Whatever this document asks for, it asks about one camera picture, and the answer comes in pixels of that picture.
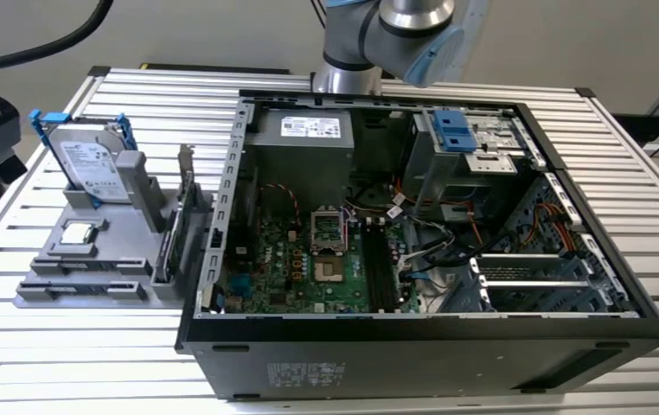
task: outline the sticker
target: sticker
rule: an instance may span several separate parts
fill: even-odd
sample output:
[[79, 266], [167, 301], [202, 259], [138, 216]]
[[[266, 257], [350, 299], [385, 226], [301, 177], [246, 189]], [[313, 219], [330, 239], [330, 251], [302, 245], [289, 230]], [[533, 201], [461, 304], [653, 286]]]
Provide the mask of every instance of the sticker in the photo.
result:
[[74, 287], [49, 287], [49, 289], [51, 290], [51, 292], [77, 292], [77, 289]]
[[269, 385], [273, 387], [341, 386], [343, 362], [267, 363]]
[[98, 143], [61, 143], [77, 182], [101, 201], [129, 201], [110, 152]]
[[406, 201], [406, 196], [402, 193], [398, 193], [395, 197], [393, 197], [393, 203], [399, 206], [403, 201]]
[[338, 118], [283, 117], [282, 137], [341, 138]]
[[395, 219], [395, 216], [398, 216], [401, 213], [402, 208], [399, 206], [393, 206], [387, 211], [387, 216], [390, 219]]

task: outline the aluminum table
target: aluminum table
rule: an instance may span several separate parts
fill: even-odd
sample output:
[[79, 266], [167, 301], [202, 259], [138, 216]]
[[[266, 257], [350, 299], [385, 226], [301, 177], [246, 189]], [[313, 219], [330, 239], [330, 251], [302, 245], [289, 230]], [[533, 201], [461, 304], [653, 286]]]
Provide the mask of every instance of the aluminum table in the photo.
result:
[[[194, 146], [198, 183], [215, 189], [238, 89], [305, 91], [303, 76], [111, 69], [83, 81], [65, 111], [131, 119], [146, 168], [178, 182], [177, 147]], [[659, 306], [659, 169], [601, 103], [574, 89], [385, 81], [387, 95], [529, 105], [594, 212]], [[39, 148], [0, 201], [0, 412], [659, 413], [659, 350], [566, 395], [229, 403], [175, 354], [178, 310], [17, 310], [10, 300], [62, 211], [63, 176]]]

